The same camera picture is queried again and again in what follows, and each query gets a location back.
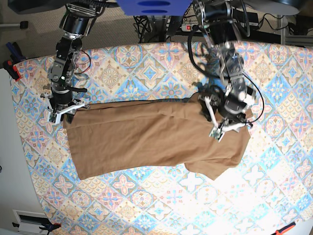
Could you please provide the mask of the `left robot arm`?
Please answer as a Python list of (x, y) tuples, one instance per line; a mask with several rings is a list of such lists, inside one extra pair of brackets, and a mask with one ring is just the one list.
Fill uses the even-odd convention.
[(188, 36), (189, 59), (200, 73), (210, 76), (195, 63), (193, 57), (192, 37), (199, 30), (220, 64), (219, 79), (223, 87), (203, 85), (199, 88), (199, 100), (202, 113), (213, 124), (209, 136), (221, 141), (227, 132), (239, 132), (245, 126), (253, 126), (246, 113), (255, 103), (259, 89), (256, 85), (246, 84), (244, 60), (234, 46), (240, 38), (240, 30), (246, 36), (250, 35), (249, 19), (245, 16), (245, 28), (235, 22), (234, 7), (228, 0), (195, 0), (192, 5), (198, 24), (192, 27)]

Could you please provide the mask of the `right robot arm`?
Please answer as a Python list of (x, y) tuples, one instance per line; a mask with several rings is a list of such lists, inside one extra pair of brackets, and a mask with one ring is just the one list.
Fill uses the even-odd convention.
[(107, 7), (105, 1), (77, 0), (66, 3), (66, 12), (60, 28), (64, 35), (56, 45), (56, 56), (47, 76), (50, 81), (50, 92), (41, 94), (47, 101), (47, 121), (59, 124), (66, 115), (71, 123), (76, 110), (89, 106), (73, 97), (73, 93), (86, 93), (86, 88), (76, 88), (72, 78), (77, 70), (76, 57), (82, 50), (82, 38), (90, 32), (96, 19)]

